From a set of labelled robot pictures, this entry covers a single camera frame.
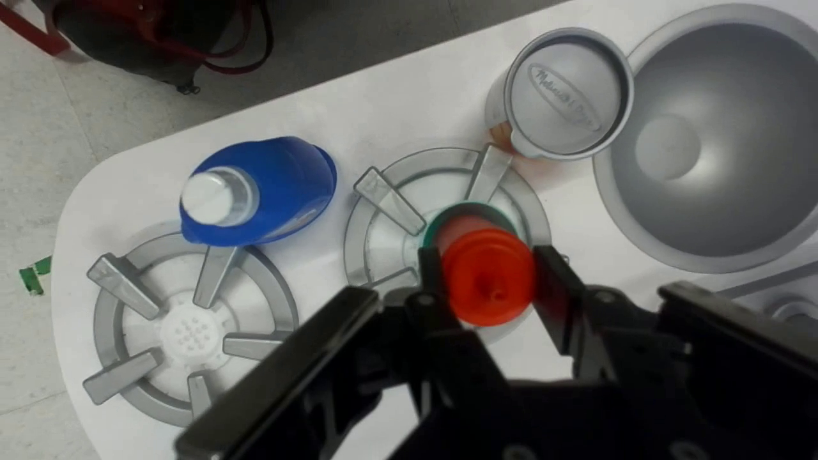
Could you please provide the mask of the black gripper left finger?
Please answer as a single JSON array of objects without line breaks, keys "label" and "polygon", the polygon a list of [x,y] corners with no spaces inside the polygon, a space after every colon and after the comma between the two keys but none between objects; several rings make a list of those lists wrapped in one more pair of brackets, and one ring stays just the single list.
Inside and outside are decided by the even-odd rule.
[{"label": "black gripper left finger", "polygon": [[408,391],[421,420],[438,409],[477,407],[509,380],[489,356],[484,341],[453,315],[445,288],[441,255],[418,249],[418,292],[408,297],[411,329]]}]

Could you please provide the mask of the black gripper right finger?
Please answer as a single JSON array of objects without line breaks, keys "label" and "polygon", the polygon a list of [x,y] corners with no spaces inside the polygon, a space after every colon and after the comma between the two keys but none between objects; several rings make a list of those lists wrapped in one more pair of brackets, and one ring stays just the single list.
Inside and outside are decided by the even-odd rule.
[{"label": "black gripper right finger", "polygon": [[605,377],[604,333],[629,324],[623,300],[604,287],[586,287],[551,249],[533,249],[533,309],[554,350],[573,361],[576,377]]}]

